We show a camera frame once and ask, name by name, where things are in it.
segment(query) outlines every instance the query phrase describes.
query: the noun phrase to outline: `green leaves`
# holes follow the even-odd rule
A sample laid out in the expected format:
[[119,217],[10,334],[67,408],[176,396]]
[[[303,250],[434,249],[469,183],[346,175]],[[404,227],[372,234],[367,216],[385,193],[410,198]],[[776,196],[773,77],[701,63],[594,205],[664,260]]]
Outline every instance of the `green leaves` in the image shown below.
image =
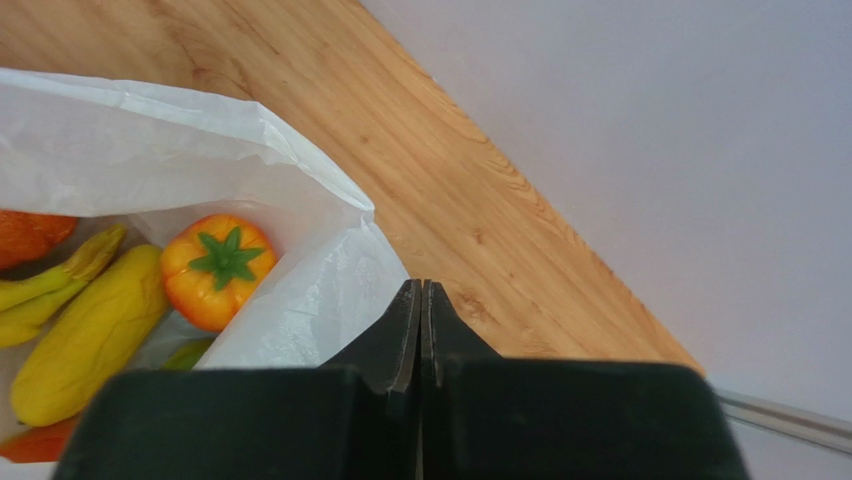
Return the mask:
[[207,232],[200,232],[198,240],[207,250],[207,255],[190,261],[189,268],[212,273],[214,277],[213,288],[217,292],[228,286],[228,283],[234,277],[247,282],[257,279],[257,276],[248,267],[248,262],[257,258],[266,249],[240,249],[242,242],[242,229],[240,227],[231,229],[224,242],[219,242]]

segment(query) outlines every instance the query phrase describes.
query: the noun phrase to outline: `wooden table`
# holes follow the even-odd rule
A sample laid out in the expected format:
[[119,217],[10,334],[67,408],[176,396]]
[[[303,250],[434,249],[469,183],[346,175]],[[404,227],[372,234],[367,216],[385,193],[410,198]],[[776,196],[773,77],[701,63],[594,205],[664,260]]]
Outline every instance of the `wooden table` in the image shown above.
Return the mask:
[[254,99],[373,199],[414,277],[509,356],[699,368],[353,0],[0,0],[0,65]]

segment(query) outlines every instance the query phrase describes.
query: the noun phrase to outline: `yellow banana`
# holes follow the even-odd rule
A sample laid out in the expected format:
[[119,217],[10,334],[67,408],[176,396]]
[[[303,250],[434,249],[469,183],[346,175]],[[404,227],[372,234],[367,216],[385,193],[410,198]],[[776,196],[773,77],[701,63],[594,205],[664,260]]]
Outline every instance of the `yellow banana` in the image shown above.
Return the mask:
[[127,229],[114,225],[87,240],[66,262],[35,277],[0,282],[0,347],[36,337],[50,317],[106,267]]
[[0,312],[0,348],[20,345],[37,337],[42,325],[87,284],[83,280],[72,280],[62,288]]

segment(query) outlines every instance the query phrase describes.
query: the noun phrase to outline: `plastic bag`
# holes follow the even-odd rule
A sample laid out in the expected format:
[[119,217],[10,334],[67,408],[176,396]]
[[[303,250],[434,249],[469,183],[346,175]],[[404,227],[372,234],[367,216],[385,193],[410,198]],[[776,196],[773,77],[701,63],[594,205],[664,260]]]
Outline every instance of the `plastic bag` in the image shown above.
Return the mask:
[[[334,162],[262,105],[209,93],[0,69],[0,208],[92,218],[67,250],[116,219],[161,246],[211,213],[257,223],[286,253],[199,368],[318,365],[407,278]],[[132,363],[199,335],[173,313]],[[0,349],[0,439],[22,429],[8,389],[34,343]],[[27,467],[0,463],[0,478],[45,478]]]

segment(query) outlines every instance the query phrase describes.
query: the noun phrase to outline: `yellow zucchini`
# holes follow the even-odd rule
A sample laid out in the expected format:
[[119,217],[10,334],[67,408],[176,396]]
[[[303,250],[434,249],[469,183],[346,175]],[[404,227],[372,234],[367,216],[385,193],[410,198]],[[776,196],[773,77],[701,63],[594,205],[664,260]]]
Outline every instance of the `yellow zucchini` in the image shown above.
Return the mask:
[[160,252],[131,249],[68,305],[12,384],[18,420],[40,427],[70,418],[124,368],[169,306]]

